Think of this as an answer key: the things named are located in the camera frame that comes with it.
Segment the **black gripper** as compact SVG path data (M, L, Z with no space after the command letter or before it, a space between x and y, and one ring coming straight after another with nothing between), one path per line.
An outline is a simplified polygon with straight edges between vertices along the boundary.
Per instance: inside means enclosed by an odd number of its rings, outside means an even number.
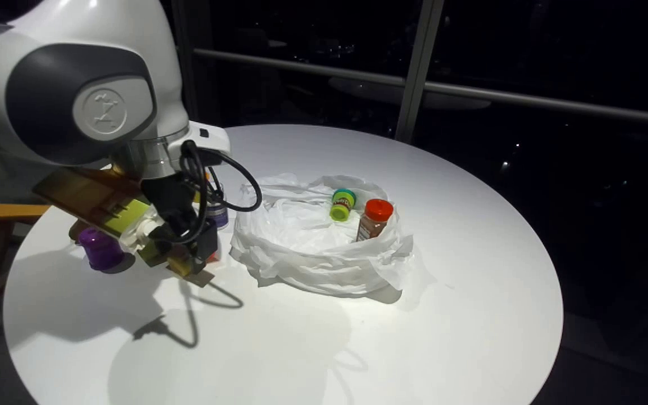
M219 228L209 215L211 189L205 178L175 173L145 179L143 190L162 217L152 237L166 268L174 271L202 271L219 252Z

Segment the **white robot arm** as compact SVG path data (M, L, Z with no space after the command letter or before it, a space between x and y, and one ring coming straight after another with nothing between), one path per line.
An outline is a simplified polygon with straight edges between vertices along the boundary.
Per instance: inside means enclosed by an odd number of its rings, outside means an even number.
M160 0L39 0L0 20L0 156L41 197L198 275L216 249L202 156L228 134L189 117Z

